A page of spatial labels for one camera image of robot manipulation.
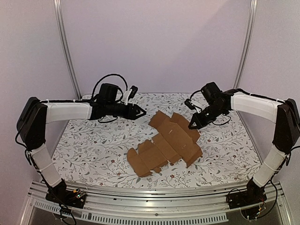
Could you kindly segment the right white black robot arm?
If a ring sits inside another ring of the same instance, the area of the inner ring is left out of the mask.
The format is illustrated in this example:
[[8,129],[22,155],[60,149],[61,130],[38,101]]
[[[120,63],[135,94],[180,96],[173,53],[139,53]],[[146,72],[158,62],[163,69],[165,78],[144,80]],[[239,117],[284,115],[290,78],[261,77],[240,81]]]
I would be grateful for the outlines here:
[[300,116],[297,104],[291,98],[274,99],[243,89],[221,91],[215,82],[206,84],[199,92],[208,106],[199,109],[191,99],[185,101],[189,109],[196,110],[189,123],[189,129],[201,129],[213,123],[218,116],[228,115],[230,111],[248,113],[275,125],[271,149],[260,169],[247,183],[247,190],[242,195],[244,203],[253,204],[282,166],[289,165],[292,151],[298,148],[296,142],[300,137]]

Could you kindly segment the brown cardboard box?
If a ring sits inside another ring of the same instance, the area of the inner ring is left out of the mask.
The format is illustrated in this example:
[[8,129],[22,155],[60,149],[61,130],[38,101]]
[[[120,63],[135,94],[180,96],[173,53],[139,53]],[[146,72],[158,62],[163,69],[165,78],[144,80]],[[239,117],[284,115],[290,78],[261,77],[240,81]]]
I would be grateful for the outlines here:
[[197,144],[199,132],[189,129],[189,122],[182,115],[174,112],[169,117],[157,111],[149,125],[158,133],[138,144],[137,150],[131,148],[127,152],[127,161],[138,177],[147,177],[152,171],[159,173],[163,166],[181,159],[190,167],[203,156]]

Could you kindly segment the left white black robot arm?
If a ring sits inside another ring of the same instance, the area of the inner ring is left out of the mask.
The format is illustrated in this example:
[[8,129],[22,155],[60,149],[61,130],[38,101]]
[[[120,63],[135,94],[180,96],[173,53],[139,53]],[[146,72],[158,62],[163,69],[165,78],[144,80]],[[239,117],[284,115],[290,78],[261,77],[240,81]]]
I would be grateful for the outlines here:
[[35,167],[52,197],[59,203],[70,199],[67,185],[57,172],[46,146],[46,126],[67,120],[100,120],[106,116],[136,120],[146,111],[129,102],[138,91],[136,86],[127,88],[117,98],[119,86],[109,83],[101,85],[99,93],[92,93],[82,100],[40,100],[30,97],[17,121],[17,144],[25,148],[25,157]]

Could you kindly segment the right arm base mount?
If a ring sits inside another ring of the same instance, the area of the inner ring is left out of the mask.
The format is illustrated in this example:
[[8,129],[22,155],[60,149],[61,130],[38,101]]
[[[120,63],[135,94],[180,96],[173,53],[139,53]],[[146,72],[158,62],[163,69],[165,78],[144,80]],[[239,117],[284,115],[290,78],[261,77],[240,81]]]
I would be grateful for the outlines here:
[[266,209],[265,201],[267,196],[264,192],[259,195],[251,195],[248,192],[240,191],[233,188],[226,196],[226,202],[229,209],[240,209],[242,216],[246,220],[256,220],[261,215],[262,211]]

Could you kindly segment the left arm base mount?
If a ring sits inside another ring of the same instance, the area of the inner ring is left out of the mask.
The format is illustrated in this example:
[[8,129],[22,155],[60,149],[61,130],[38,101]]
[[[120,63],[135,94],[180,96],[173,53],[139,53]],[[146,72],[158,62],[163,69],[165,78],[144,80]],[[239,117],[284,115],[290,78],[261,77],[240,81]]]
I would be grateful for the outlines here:
[[81,189],[50,188],[45,199],[54,203],[83,209],[87,193]]

